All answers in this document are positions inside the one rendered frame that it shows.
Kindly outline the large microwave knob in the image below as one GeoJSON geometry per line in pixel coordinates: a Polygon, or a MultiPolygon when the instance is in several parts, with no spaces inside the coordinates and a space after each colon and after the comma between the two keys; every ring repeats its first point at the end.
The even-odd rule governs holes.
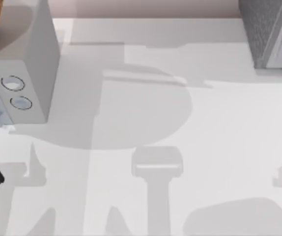
{"type": "Polygon", "coordinates": [[[14,75],[1,78],[0,82],[5,89],[10,91],[21,91],[25,88],[25,82],[14,75]]]}

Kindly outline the small microwave knob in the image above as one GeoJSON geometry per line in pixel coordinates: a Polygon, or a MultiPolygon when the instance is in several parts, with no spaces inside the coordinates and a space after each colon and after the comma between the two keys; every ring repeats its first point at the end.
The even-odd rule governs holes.
{"type": "Polygon", "coordinates": [[[10,104],[19,110],[28,110],[32,107],[32,101],[24,96],[17,96],[10,99],[10,104]]]}

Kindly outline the pale microwave oven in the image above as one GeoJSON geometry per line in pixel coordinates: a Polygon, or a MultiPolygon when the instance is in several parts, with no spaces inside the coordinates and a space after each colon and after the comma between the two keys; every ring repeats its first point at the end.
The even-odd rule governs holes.
{"type": "Polygon", "coordinates": [[[60,59],[48,0],[4,0],[0,16],[0,80],[10,75],[25,82],[21,91],[5,89],[0,82],[0,126],[46,123],[60,59]],[[10,99],[32,101],[19,110],[10,99]]]}

